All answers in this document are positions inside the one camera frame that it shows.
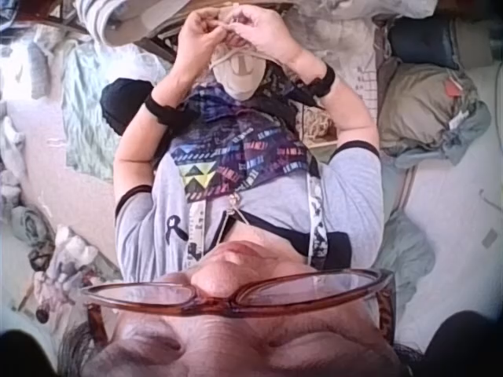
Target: person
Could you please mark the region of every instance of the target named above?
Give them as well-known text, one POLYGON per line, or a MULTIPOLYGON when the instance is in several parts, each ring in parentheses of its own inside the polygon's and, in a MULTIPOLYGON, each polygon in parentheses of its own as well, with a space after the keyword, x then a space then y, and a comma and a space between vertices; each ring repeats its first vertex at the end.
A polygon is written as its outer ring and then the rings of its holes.
MULTIPOLYGON (((368 295, 391 275, 362 270, 384 226, 376 124, 280 15, 240 5, 224 23, 218 13, 189 14, 171 72, 123 131, 113 185, 130 285, 85 291, 93 341, 82 328, 68 336, 60 375, 407 373, 368 295), (199 117, 180 126, 180 105, 215 47, 244 42, 295 72, 331 115, 338 148, 328 164, 280 115, 233 101, 218 83, 193 89, 199 117), (121 309, 113 331, 99 307, 121 309)), ((391 309, 385 322, 393 328, 391 309)))

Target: white sheet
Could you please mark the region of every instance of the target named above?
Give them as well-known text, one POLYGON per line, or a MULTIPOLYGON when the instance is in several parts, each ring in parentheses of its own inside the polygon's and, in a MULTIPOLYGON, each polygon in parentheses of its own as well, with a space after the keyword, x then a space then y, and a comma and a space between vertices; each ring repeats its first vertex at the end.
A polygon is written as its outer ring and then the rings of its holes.
MULTIPOLYGON (((425 350, 440 324, 456 312, 469 309, 496 318, 501 310, 503 213, 480 196, 483 190, 486 199, 501 207, 503 165, 494 119, 497 69, 494 65, 469 72, 493 115, 491 128, 458 166, 424 162, 413 183, 406 213, 427 233, 436 264, 418 284, 398 324, 397 340, 407 346, 425 350)), ((497 85, 503 93, 503 78, 497 85)))

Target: tortoiseshell eyeglasses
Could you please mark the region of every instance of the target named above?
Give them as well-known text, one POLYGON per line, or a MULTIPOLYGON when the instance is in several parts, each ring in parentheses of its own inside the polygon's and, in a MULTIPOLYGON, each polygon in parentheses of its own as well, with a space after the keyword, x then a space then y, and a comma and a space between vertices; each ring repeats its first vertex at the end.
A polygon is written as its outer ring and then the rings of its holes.
POLYGON ((101 307, 173 317, 275 317, 339 306, 375 295, 379 327, 393 344, 395 279, 382 269, 340 269, 304 273, 246 284, 228 298, 209 297, 193 285, 105 284, 82 289, 94 345, 108 344, 101 307))

